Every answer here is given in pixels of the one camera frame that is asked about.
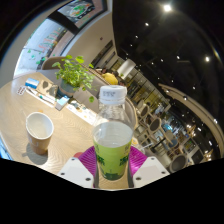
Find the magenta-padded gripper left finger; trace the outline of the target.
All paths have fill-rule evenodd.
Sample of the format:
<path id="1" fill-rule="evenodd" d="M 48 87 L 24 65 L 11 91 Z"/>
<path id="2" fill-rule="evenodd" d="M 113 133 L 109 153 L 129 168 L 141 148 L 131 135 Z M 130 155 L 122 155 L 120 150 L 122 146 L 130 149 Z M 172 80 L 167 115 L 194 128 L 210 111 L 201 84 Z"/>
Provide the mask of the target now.
<path id="1" fill-rule="evenodd" d="M 58 176 L 84 188 L 99 186 L 99 171 L 93 146 L 71 157 L 59 171 Z"/>

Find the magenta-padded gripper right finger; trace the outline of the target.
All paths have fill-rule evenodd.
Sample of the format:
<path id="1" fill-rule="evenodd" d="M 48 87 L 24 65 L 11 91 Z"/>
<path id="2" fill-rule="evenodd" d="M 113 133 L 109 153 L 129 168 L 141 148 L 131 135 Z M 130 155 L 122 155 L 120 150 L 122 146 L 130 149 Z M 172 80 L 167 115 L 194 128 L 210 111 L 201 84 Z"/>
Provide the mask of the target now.
<path id="1" fill-rule="evenodd" d="M 130 188 L 143 187 L 167 175 L 169 172 L 156 157 L 147 157 L 137 148 L 130 148 L 127 174 Z"/>

